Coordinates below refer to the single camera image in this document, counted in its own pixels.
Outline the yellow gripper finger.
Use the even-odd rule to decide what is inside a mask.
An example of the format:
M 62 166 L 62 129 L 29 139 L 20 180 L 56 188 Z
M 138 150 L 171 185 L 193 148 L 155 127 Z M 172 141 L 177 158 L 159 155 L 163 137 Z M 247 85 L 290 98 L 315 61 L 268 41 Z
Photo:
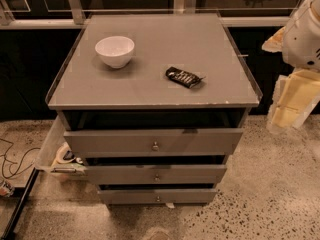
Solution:
M 320 100 L 320 72 L 295 69 L 288 77 L 280 75 L 268 112 L 267 128 L 300 128 Z
M 263 45 L 262 49 L 267 52 L 276 53 L 282 51 L 283 35 L 285 28 L 280 28 L 276 33 L 274 33 L 269 39 L 267 39 Z

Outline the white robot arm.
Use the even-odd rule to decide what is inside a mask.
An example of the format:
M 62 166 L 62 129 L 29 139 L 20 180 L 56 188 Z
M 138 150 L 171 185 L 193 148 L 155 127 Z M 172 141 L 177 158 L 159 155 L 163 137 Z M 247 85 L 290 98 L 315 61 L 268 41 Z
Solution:
M 262 49 L 281 52 L 283 61 L 294 67 L 276 82 L 268 128 L 272 132 L 299 128 L 320 96 L 320 0 L 305 0 Z

